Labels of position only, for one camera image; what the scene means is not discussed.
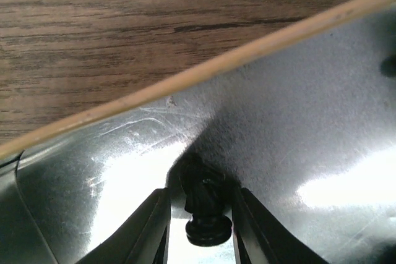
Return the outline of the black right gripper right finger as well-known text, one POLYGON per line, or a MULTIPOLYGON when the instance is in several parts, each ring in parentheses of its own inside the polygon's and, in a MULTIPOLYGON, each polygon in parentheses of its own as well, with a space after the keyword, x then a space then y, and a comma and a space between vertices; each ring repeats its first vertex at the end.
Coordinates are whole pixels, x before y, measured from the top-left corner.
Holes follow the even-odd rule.
POLYGON ((232 221, 236 263, 326 263, 247 188, 234 189, 232 221))

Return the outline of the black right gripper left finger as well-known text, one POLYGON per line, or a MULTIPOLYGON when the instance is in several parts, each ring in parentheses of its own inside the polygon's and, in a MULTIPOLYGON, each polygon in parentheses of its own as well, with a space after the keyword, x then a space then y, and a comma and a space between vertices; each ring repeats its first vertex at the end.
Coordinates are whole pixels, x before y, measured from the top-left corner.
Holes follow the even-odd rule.
POLYGON ((156 189, 79 263, 166 263, 170 219, 169 189, 156 189))

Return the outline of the black knight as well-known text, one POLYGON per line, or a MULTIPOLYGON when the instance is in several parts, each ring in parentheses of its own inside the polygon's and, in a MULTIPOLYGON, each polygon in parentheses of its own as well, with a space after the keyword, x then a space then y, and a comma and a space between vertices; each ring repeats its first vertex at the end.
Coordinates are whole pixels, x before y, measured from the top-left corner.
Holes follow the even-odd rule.
POLYGON ((186 223, 188 241, 199 247, 213 247, 231 237, 232 222, 225 215, 227 177, 191 153, 180 159, 179 180, 186 195, 184 209, 191 214, 186 223))

